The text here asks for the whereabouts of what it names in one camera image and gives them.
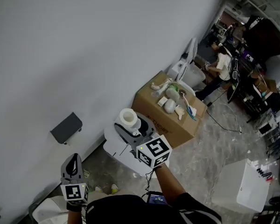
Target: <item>black pants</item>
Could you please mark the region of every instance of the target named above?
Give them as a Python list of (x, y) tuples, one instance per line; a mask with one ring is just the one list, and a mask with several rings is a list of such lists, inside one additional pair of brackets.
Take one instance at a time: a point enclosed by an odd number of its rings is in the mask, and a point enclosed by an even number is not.
[(204, 100), (208, 95), (220, 87), (222, 83), (228, 83), (229, 80), (222, 80), (219, 76), (211, 81), (202, 91), (196, 92), (196, 97)]

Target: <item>fiducial marker cube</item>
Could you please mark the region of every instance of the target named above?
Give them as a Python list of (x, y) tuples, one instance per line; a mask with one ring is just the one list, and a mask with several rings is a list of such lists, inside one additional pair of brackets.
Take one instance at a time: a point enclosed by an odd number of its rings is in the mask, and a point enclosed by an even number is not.
[(150, 168), (155, 168), (171, 155), (172, 148), (164, 135), (136, 147), (136, 156)]
[(86, 183), (60, 185), (64, 199), (70, 204), (87, 204), (89, 188)]

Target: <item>wire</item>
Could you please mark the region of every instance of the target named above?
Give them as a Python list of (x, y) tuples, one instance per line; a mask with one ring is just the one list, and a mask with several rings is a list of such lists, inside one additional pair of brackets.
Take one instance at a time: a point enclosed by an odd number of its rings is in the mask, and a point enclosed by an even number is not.
[(216, 98), (212, 103), (215, 103), (222, 95), (224, 95), (225, 94), (225, 92), (226, 92), (227, 90), (225, 90), (218, 98)]
[(150, 184), (150, 181), (151, 181), (151, 179), (152, 179), (152, 177), (153, 177), (154, 171), (155, 171), (157, 168), (160, 168), (160, 166), (155, 167), (150, 173), (145, 174), (145, 176), (146, 176), (146, 181), (147, 181), (147, 188), (145, 188), (145, 191), (146, 191), (147, 193), (143, 194), (141, 198), (143, 198), (145, 195), (148, 195), (148, 194), (149, 194), (149, 184)]
[(84, 221), (86, 223), (86, 216), (84, 216), (82, 213), (81, 213), (81, 216), (82, 216), (82, 221)]
[[(227, 104), (220, 103), (220, 105), (225, 105), (225, 106), (227, 106), (228, 108), (230, 108), (230, 106), (228, 106)], [(239, 126), (239, 125), (238, 125), (238, 122), (237, 122), (237, 116), (236, 116), (235, 112), (233, 111), (233, 109), (230, 108), (230, 110), (232, 111), (232, 113), (233, 113), (234, 116), (235, 116), (235, 128), (237, 128), (237, 126)]]
[(209, 114), (209, 116), (222, 128), (222, 129), (224, 129), (224, 130), (226, 130), (226, 131), (232, 131), (232, 132), (239, 132), (239, 133), (242, 133), (241, 131), (239, 131), (239, 130), (231, 130), (231, 129), (225, 129), (225, 128), (223, 128), (211, 115), (210, 115), (210, 113), (206, 110), (206, 112)]

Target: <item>gray floor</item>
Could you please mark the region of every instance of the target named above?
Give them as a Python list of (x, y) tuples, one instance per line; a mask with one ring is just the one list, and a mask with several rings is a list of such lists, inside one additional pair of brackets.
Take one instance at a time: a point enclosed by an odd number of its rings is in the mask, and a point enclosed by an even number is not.
[[(221, 94), (217, 90), (212, 93), (205, 103), (213, 101)], [(183, 185), (187, 192), (201, 203), (217, 211), (223, 218), (224, 224), (249, 224), (253, 215), (243, 215), (218, 207), (211, 203), (212, 188), (217, 181), (224, 164), (233, 163), (245, 158), (275, 167), (273, 160), (266, 155), (265, 139), (260, 139), (254, 133), (252, 125), (246, 124), (249, 117), (234, 103), (227, 104), (224, 94), (208, 109), (210, 114), (227, 129), (235, 128), (235, 115), (242, 134), (225, 131), (206, 114), (195, 138), (173, 150), (170, 158), (170, 170)], [(145, 193), (147, 181), (145, 177), (133, 173), (126, 167), (109, 157), (100, 146), (83, 163), (90, 172), (89, 185), (100, 185), (104, 192), (110, 193), (111, 184), (116, 182), (121, 189), (126, 189), (139, 196)], [(151, 181), (150, 190), (160, 191), (156, 179)], [(271, 188), (268, 198), (275, 195)]]

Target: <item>green object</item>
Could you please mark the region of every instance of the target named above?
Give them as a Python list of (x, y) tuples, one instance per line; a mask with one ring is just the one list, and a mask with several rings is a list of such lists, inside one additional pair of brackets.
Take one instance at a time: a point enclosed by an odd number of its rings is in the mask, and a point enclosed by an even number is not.
[(169, 88), (173, 88), (173, 89), (175, 89), (177, 92), (179, 91), (179, 90), (178, 90), (178, 87), (177, 87), (176, 85), (174, 85), (174, 84), (170, 85)]

